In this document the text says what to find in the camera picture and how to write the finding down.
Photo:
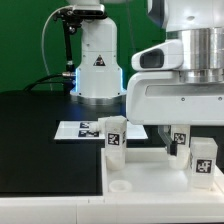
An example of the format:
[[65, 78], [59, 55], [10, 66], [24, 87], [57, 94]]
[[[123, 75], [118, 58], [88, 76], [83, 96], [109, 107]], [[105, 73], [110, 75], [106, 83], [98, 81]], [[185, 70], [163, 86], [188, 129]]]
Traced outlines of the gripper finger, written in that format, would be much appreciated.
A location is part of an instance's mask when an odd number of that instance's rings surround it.
[[170, 127], [165, 125], [158, 126], [158, 134], [165, 143], [166, 151], [171, 156], [177, 155], [177, 142], [169, 134]]

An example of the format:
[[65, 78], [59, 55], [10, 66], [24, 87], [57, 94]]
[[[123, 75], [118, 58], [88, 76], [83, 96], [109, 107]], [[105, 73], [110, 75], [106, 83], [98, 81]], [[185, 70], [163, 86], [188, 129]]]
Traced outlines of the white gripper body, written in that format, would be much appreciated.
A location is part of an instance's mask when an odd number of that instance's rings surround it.
[[127, 86], [126, 116], [139, 125], [224, 126], [224, 84], [187, 84], [178, 73], [138, 72]]

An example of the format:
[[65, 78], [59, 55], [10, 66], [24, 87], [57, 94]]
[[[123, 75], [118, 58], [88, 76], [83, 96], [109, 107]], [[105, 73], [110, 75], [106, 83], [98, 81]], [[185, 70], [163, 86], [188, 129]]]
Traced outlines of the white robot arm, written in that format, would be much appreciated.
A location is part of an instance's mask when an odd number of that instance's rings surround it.
[[224, 0], [147, 0], [166, 40], [132, 56], [136, 74], [127, 87], [117, 28], [104, 8], [123, 0], [67, 1], [83, 30], [73, 96], [97, 102], [123, 94], [133, 124], [224, 126]]

